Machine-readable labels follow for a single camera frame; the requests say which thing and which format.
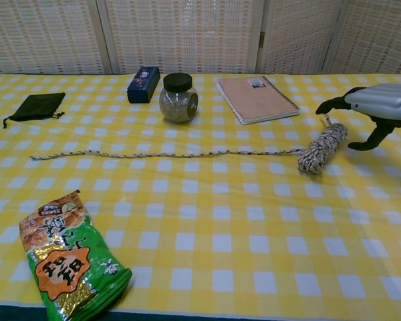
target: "yellow checkered tablecloth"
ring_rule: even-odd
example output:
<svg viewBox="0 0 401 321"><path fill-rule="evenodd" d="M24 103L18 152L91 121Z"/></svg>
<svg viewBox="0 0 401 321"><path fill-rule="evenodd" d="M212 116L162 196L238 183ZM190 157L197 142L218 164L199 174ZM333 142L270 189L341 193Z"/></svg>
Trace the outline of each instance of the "yellow checkered tablecloth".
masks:
<svg viewBox="0 0 401 321"><path fill-rule="evenodd" d="M194 76L200 112L190 124L129 104L133 75L0 75L0 302L41 303L18 223L74 189L112 252L134 272L121 310L276 318L401 320L401 129L370 152L342 146L322 175L296 156L110 159L31 155L281 150L323 130L320 102L401 75L272 75L300 108L292 118L240 125L215 88ZM65 92L56 119L2 119L29 94ZM367 116L334 110L363 140Z"/></svg>

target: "orange label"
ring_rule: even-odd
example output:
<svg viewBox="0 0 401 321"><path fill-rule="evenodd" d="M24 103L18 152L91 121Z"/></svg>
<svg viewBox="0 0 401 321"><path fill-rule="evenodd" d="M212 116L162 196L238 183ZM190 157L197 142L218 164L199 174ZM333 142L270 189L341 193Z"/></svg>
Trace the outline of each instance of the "orange label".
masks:
<svg viewBox="0 0 401 321"><path fill-rule="evenodd" d="M39 289L47 292L50 300L62 293L73 292L81 276L89 270L88 253L88 247L51 251L35 268Z"/></svg>

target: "black velvet bag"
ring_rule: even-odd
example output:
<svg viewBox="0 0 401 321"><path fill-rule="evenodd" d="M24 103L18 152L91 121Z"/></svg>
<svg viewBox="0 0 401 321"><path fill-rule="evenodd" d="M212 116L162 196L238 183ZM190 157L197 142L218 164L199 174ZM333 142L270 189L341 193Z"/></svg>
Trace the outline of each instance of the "black velvet bag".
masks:
<svg viewBox="0 0 401 321"><path fill-rule="evenodd" d="M61 104L65 92L56 94L29 95L24 100L18 110L12 115L3 119L3 128L7 128L6 120L23 122L32 119L59 118L64 115L63 112L54 114Z"/></svg>

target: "woven screen panel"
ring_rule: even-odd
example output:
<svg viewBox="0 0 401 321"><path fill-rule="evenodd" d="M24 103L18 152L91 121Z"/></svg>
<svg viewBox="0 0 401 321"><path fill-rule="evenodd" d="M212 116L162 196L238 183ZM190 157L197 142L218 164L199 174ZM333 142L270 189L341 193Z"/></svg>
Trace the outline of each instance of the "woven screen panel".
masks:
<svg viewBox="0 0 401 321"><path fill-rule="evenodd" d="M317 74L329 44L340 0L272 1L264 74Z"/></svg>
<svg viewBox="0 0 401 321"><path fill-rule="evenodd" d="M329 73L401 73L401 0L351 0Z"/></svg>
<svg viewBox="0 0 401 321"><path fill-rule="evenodd" d="M86 0L0 0L0 73L103 74Z"/></svg>
<svg viewBox="0 0 401 321"><path fill-rule="evenodd" d="M158 66L164 73L254 71L250 41L255 24L261 23L254 12L263 8L262 1L106 3L121 73L136 72L140 66Z"/></svg>

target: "notebook spiral binding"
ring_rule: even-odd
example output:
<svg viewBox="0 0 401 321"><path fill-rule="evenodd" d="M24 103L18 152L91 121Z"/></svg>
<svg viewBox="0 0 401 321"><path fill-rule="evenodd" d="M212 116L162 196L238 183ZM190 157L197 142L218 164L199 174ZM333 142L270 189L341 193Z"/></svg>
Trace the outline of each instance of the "notebook spiral binding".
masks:
<svg viewBox="0 0 401 321"><path fill-rule="evenodd" d="M289 99L286 95L282 94L282 92L276 88L266 77L263 76L263 79L265 82L267 82L271 87L273 87L273 89L282 96L283 99L285 99L286 101L288 101L295 109L299 110L300 108L293 103L293 101L291 99Z"/></svg>

